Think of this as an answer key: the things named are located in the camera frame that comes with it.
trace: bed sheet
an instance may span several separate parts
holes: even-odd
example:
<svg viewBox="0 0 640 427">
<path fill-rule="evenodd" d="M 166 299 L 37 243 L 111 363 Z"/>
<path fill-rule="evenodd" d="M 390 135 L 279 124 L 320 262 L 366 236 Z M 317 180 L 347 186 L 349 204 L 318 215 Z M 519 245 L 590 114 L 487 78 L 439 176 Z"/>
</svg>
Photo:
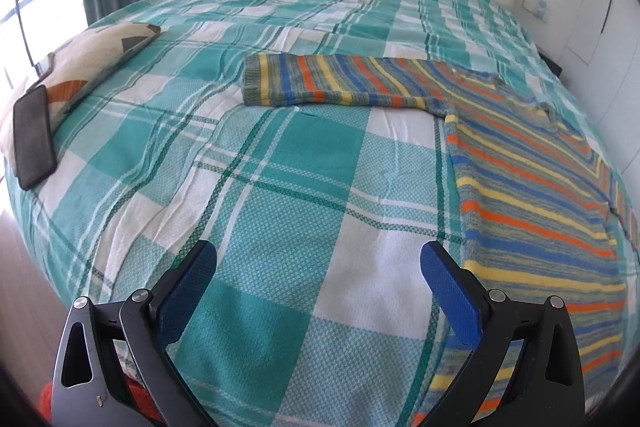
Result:
<svg viewBox="0 0 640 427">
<path fill-rule="evenodd" d="M 97 24 L 118 21 L 163 33 L 62 124 L 60 166 L 45 184 L 22 192 L 8 176 L 12 205 L 68 305 L 150 287 L 200 238 L 217 247 L 218 271 L 168 352 L 221 425 L 410 425 L 455 372 L 418 253 L 439 239 L 465 258 L 440 119 L 245 107 L 244 57 L 435 58 L 498 73 L 605 155 L 530 37 L 491 0 L 143 0 Z M 626 302 L 576 318 L 588 325 L 583 363 L 605 357 L 586 375 L 590 402 L 637 343 L 638 261 L 619 237 Z"/>
</svg>

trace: silver bolt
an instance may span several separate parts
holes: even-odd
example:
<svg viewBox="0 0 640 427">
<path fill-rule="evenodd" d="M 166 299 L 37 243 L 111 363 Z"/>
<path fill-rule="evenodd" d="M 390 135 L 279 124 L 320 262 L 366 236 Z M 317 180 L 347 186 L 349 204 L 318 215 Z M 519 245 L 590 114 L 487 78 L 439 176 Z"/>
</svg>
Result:
<svg viewBox="0 0 640 427">
<path fill-rule="evenodd" d="M 564 306 L 564 301 L 557 295 L 551 295 L 549 302 L 554 308 L 562 308 Z"/>
<path fill-rule="evenodd" d="M 133 302 L 143 302 L 146 301 L 146 298 L 149 296 L 148 290 L 144 288 L 140 288 L 140 290 L 136 290 L 131 295 L 131 300 Z"/>
<path fill-rule="evenodd" d="M 84 308 L 86 306 L 87 302 L 89 302 L 89 300 L 86 297 L 78 297 L 74 301 L 74 308 L 76 310 L 81 310 L 82 308 Z"/>
<path fill-rule="evenodd" d="M 489 298 L 493 302 L 504 302 L 507 298 L 507 295 L 504 294 L 502 290 L 489 290 Z"/>
</svg>

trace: wall outlet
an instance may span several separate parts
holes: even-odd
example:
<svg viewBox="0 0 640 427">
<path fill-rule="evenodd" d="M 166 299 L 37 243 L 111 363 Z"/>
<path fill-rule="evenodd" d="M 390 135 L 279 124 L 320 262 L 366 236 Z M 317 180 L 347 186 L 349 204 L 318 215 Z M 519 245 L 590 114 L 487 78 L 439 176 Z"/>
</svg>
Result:
<svg viewBox="0 0 640 427">
<path fill-rule="evenodd" d="M 543 22 L 549 20 L 549 6 L 545 0 L 524 0 L 522 7 L 533 14 L 536 19 Z"/>
</svg>

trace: wooden floor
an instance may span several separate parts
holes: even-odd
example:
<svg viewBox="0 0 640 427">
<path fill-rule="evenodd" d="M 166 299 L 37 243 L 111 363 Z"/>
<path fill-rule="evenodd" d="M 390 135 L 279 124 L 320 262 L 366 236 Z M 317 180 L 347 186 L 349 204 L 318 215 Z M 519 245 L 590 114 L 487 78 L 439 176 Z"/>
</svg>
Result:
<svg viewBox="0 0 640 427">
<path fill-rule="evenodd" d="M 52 379 L 67 310 L 31 262 L 11 212 L 0 206 L 0 214 L 0 362 L 37 403 Z"/>
</svg>

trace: black phone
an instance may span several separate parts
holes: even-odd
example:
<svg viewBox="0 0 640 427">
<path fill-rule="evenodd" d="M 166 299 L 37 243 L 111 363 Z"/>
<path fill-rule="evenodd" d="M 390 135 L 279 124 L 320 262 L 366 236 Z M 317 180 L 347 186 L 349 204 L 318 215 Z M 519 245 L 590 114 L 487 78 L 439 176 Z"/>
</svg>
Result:
<svg viewBox="0 0 640 427">
<path fill-rule="evenodd" d="M 28 90 L 14 103 L 15 176 L 22 190 L 30 190 L 58 167 L 49 123 L 45 86 Z"/>
</svg>

